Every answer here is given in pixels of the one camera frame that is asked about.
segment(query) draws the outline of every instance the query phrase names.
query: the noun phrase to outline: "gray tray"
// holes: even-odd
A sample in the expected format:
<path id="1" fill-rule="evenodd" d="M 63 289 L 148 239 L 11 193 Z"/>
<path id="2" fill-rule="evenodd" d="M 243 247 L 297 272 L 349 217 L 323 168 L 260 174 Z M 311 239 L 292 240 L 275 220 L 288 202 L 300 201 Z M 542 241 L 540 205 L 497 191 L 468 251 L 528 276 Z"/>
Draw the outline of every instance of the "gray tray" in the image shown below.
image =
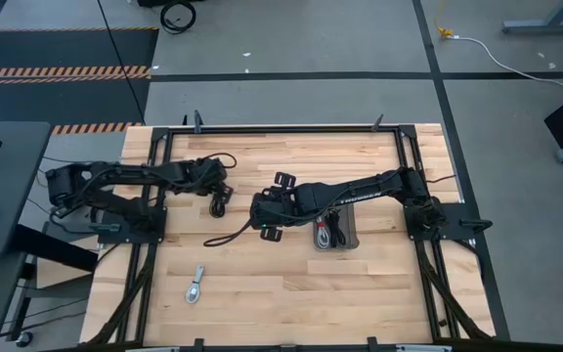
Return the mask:
<path id="1" fill-rule="evenodd" d="M 337 206 L 336 209 L 340 211 L 340 221 L 338 222 L 338 226 L 340 230 L 344 233 L 346 244 L 339 245 L 336 248 L 329 247 L 329 241 L 327 241 L 327 247 L 319 245 L 319 227 L 317 222 L 314 222 L 314 230 L 313 230 L 313 238 L 314 238 L 314 247 L 317 250 L 348 250 L 357 248 L 360 245 L 360 241 L 356 236 L 356 218 L 355 213 L 353 211 L 353 204 Z"/>

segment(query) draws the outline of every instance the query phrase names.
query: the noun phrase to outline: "yellow plug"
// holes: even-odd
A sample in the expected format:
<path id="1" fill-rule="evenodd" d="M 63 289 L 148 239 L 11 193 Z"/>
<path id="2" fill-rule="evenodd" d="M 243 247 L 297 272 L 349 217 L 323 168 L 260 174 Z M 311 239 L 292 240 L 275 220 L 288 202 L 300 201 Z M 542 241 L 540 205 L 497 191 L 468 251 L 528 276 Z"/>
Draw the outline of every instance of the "yellow plug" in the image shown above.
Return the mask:
<path id="1" fill-rule="evenodd" d="M 440 32 L 440 35 L 442 37 L 449 37 L 454 35 L 454 31 L 452 29 L 442 28 L 439 26 L 438 31 Z"/>

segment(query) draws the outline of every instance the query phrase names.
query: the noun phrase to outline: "small metal tool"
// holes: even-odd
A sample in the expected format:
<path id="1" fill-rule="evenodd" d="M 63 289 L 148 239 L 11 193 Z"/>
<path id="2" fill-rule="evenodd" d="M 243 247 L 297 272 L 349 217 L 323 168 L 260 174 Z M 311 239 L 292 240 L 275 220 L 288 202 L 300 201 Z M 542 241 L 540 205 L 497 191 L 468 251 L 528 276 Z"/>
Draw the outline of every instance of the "small metal tool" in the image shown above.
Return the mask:
<path id="1" fill-rule="evenodd" d="M 195 274 L 195 279 L 193 280 L 193 284 L 186 291 L 187 302 L 195 303 L 199 300 L 199 294 L 201 291 L 201 288 L 199 287 L 199 283 L 201 282 L 202 276 L 203 276 L 203 266 L 199 265 L 196 267 L 196 274 Z"/>

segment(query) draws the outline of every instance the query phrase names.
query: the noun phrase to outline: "desk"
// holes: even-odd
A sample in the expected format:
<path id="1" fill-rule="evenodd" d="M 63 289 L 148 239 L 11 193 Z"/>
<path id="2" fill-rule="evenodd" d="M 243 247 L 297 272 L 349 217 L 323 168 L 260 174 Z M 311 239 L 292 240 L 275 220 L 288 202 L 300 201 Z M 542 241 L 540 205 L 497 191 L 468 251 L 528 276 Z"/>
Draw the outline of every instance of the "desk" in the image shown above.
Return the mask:
<path id="1" fill-rule="evenodd" d="M 453 175 L 441 126 L 417 124 L 415 130 L 427 179 Z M 203 132 L 176 136 L 171 159 L 233 154 L 238 166 L 228 170 L 226 183 L 235 192 L 221 219 L 209 215 L 209 198 L 167 196 L 166 237 L 157 247 L 146 346 L 191 346 L 197 337 L 205 345 L 366 344 L 368 336 L 379 343 L 431 341 L 414 244 L 403 209 L 391 198 L 355 204 L 360 246 L 350 251 L 316 251 L 312 226 L 284 229 L 277 243 L 264 242 L 249 229 L 227 245 L 202 245 L 239 229 L 252 195 L 270 187 L 277 171 L 294 174 L 297 184 L 335 184 L 397 168 L 394 134 Z M 121 161 L 147 162 L 151 137 L 151 127 L 129 128 Z M 442 202 L 459 200 L 454 179 L 429 188 Z M 132 198 L 142 189 L 114 191 Z M 478 326 L 493 334 L 475 256 L 452 242 L 442 247 L 452 292 Z M 120 301 L 130 251 L 131 245 L 120 246 L 97 269 L 80 341 L 93 337 Z M 192 305 L 185 294 L 197 265 L 205 272 L 201 297 Z M 444 306 L 435 297 L 442 319 Z M 128 339 L 138 306 L 135 302 L 130 311 Z M 442 333 L 448 336 L 445 328 Z"/>
<path id="2" fill-rule="evenodd" d="M 18 225 L 51 126 L 0 121 L 0 323 L 4 321 L 27 253 L 92 271 L 97 254 Z"/>

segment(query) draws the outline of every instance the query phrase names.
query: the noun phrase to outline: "yellow and black hazard tape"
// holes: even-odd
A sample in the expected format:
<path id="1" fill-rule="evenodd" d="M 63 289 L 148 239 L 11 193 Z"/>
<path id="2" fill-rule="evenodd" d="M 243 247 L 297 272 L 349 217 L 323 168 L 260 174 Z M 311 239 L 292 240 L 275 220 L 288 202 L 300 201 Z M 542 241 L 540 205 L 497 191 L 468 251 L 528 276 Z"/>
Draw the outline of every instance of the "yellow and black hazard tape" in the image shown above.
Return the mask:
<path id="1" fill-rule="evenodd" d="M 110 27 L 109 30 L 157 30 L 156 26 L 133 26 L 133 27 Z M 105 27 L 90 27 L 90 28 L 0 28 L 0 32 L 18 32 L 18 31 L 84 31 L 84 30 L 106 30 Z"/>
<path id="2" fill-rule="evenodd" d="M 123 132 L 130 126 L 142 126 L 141 122 L 110 122 L 110 123 L 82 123 L 70 125 L 57 125 L 51 132 L 52 135 L 83 134 L 83 133 L 108 133 Z"/>
<path id="3" fill-rule="evenodd" d="M 127 75 L 128 78 L 145 78 L 152 79 L 149 74 L 132 74 Z M 31 78 L 31 79 L 0 79 L 0 84 L 26 84 L 26 83 L 55 83 L 55 82 L 82 82 L 82 81 L 100 81 L 125 79 L 124 74 L 115 74 L 110 76 L 85 76 L 85 77 L 59 77 L 59 78 Z"/>
<path id="4" fill-rule="evenodd" d="M 151 74 L 147 66 L 125 66 L 128 77 L 139 74 Z M 80 77 L 95 75 L 121 75 L 121 66 L 76 66 L 76 67 L 10 67 L 0 68 L 0 77 L 23 78 L 54 78 L 54 77 Z"/>

